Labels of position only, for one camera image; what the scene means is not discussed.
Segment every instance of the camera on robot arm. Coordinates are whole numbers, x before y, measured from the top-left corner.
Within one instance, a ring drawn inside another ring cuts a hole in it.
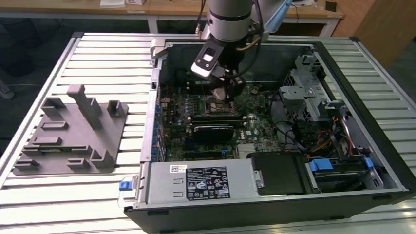
[[[255,5],[259,15],[261,15],[257,1],[255,1]],[[251,7],[248,10],[247,17],[249,17],[251,14]],[[221,18],[211,12],[208,18],[215,17]],[[227,25],[227,23],[217,24],[215,21],[216,23],[213,24],[213,21],[208,19],[207,24],[213,32],[209,35],[191,67],[193,73],[212,83],[212,94],[217,100],[225,103],[233,101],[245,87],[245,80],[241,76],[251,69],[256,61],[264,32],[261,19],[257,23],[252,19],[247,21],[247,19],[241,17],[240,21],[241,23],[239,23],[237,26],[244,29],[243,37],[241,31],[239,30],[235,31],[235,36],[228,32],[229,25]],[[257,45],[255,56],[249,65],[240,70],[239,65],[244,59],[244,53],[255,45]]]

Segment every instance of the warning label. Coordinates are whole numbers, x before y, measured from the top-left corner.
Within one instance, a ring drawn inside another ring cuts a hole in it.
[[[187,169],[189,201],[231,198],[227,167]]]

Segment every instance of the metal table surface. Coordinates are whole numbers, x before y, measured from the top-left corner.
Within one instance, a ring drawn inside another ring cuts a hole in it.
[[[139,172],[141,137],[152,66],[153,39],[195,39],[177,34],[85,33],[72,38],[9,147],[0,159],[0,229],[8,233],[144,233],[119,207],[119,182]],[[359,42],[349,38],[271,37],[269,40],[321,41],[367,107],[416,174],[416,105]],[[11,173],[19,152],[43,115],[45,97],[65,96],[69,84],[84,84],[99,102],[117,99],[129,105],[116,170],[92,175]],[[352,218],[192,233],[415,233],[416,199],[371,209]]]

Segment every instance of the wooden desk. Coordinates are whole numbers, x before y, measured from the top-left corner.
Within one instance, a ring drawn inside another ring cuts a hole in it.
[[[317,7],[297,7],[297,13],[291,8],[284,22],[324,24],[320,35],[331,36],[344,13],[325,11],[323,6],[319,0]],[[157,20],[195,20],[200,7],[200,0],[147,0],[144,5],[112,9],[101,9],[100,0],[0,0],[0,17],[147,20],[151,33],[157,33]]]

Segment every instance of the blue tab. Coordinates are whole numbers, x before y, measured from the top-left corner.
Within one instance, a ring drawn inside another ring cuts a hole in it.
[[[312,171],[312,172],[316,172],[316,171],[317,171],[317,166],[316,166],[316,164],[315,164],[313,161],[309,162],[309,167],[311,167],[311,171]]]
[[[309,167],[312,172],[333,169],[332,163],[327,158],[313,159],[312,162],[309,162]]]
[[[375,164],[372,163],[372,160],[368,157],[365,158],[365,164],[367,164],[368,169],[375,167]]]
[[[333,169],[332,163],[331,163],[329,159],[327,159],[327,158],[313,159],[312,162],[316,163],[317,170],[320,170],[320,171]]]
[[[121,181],[119,191],[131,191],[131,190],[132,190],[132,181]]]

